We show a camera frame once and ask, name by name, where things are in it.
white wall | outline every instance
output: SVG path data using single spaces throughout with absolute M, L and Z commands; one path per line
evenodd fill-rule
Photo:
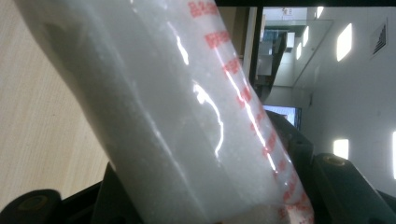
M 274 86 L 290 87 L 294 83 L 294 49 L 291 53 L 284 52 L 276 73 Z
M 371 58 L 371 33 L 386 17 L 389 44 Z M 293 90 L 293 102 L 303 108 L 302 131 L 316 152 L 332 152 L 335 139 L 348 138 L 349 159 L 375 188 L 396 196 L 391 151 L 396 131 L 396 8 L 325 8 L 320 19 L 334 24 Z M 339 63 L 336 39 L 349 23 L 352 51 Z
M 265 99 L 265 105 L 294 106 L 292 88 L 274 86 L 270 95 Z

red measurement markings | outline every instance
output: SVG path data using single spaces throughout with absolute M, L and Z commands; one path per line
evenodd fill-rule
M 219 31 L 205 35 L 205 40 L 211 49 L 215 49 L 222 43 L 230 41 L 230 36 L 228 35 L 227 31 Z
M 262 149 L 262 154 L 264 156 L 268 156 L 268 154 L 272 153 L 274 151 L 274 147 L 275 147 L 275 142 L 276 142 L 276 132 L 273 129 L 271 131 L 270 137 L 268 138 L 265 147 Z
M 283 159 L 279 162 L 279 164 L 277 165 L 277 168 L 279 169 L 279 172 L 284 172 L 284 171 L 286 170 L 286 165 L 287 165 L 286 159 L 283 158 Z
M 303 203 L 303 202 L 305 202 L 307 199 L 308 199 L 308 196 L 306 196 L 306 193 L 303 192 L 302 195 L 301 195 L 301 202 Z
M 239 59 L 234 58 L 229 62 L 227 62 L 226 64 L 224 64 L 223 70 L 226 74 L 231 73 L 232 75 L 235 75 L 236 73 L 238 73 L 240 67 L 241 65 L 239 63 Z
M 310 216 L 309 219 L 305 218 L 304 220 L 299 222 L 299 224 L 311 224 L 311 223 L 314 223 L 314 217 L 313 216 Z
M 286 202 L 291 198 L 291 195 L 296 189 L 297 180 L 297 174 L 293 172 L 293 174 L 291 175 L 291 181 L 289 182 L 289 189 L 283 194 L 283 202 Z
M 256 132 L 256 127 L 260 128 L 259 124 L 262 121 L 262 119 L 264 119 L 264 114 L 260 113 L 260 114 L 256 115 L 256 118 L 254 119 L 254 121 L 252 121 L 250 123 L 251 131 L 255 131 Z
M 249 87 L 245 87 L 245 88 L 241 91 L 241 95 L 236 97 L 236 100 L 238 101 L 238 103 L 239 103 L 242 107 L 245 107 L 245 104 L 249 103 L 250 100 L 251 100 L 250 88 L 249 88 Z
M 278 171 L 276 171 L 276 170 L 273 171 L 273 177 L 274 177 L 275 180 L 277 180 L 277 175 L 278 174 L 279 174 Z
M 309 203 L 297 203 L 297 204 L 293 204 L 293 205 L 288 205 L 288 210 L 297 210 L 300 212 L 308 212 L 308 211 L 312 211 L 311 207 L 309 206 Z
M 260 114 L 262 114 L 262 117 L 265 118 L 266 113 L 261 102 L 259 102 L 259 109 L 260 109 Z
M 206 1 L 190 1 L 189 2 L 190 14 L 194 17 L 204 15 L 219 15 L 218 8 L 215 3 Z
M 285 208 L 279 208 L 277 210 L 277 215 L 279 216 L 280 220 L 283 220 L 288 216 L 288 211 L 286 211 Z

wooden wall panel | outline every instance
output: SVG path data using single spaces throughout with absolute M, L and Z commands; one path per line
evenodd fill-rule
M 11 0 L 0 1 L 0 210 L 34 189 L 63 197 L 103 178 L 107 158 Z

ceiling light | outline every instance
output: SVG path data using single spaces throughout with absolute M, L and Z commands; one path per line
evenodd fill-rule
M 393 177 L 396 179 L 396 132 L 392 136 L 392 149 L 393 149 Z
M 304 35 L 303 35 L 303 47 L 305 47 L 306 43 L 308 42 L 309 38 L 309 26 L 305 28 Z
M 286 48 L 294 48 L 294 40 L 295 40 L 295 33 L 288 33 L 287 41 L 286 41 Z
M 298 60 L 300 57 L 301 57 L 301 43 L 298 44 L 297 46 L 296 59 Z
M 352 49 L 352 23 L 338 36 L 337 61 L 340 62 Z
M 317 9 L 317 19 L 319 19 L 321 13 L 323 12 L 323 8 L 324 7 L 318 7 L 318 9 Z

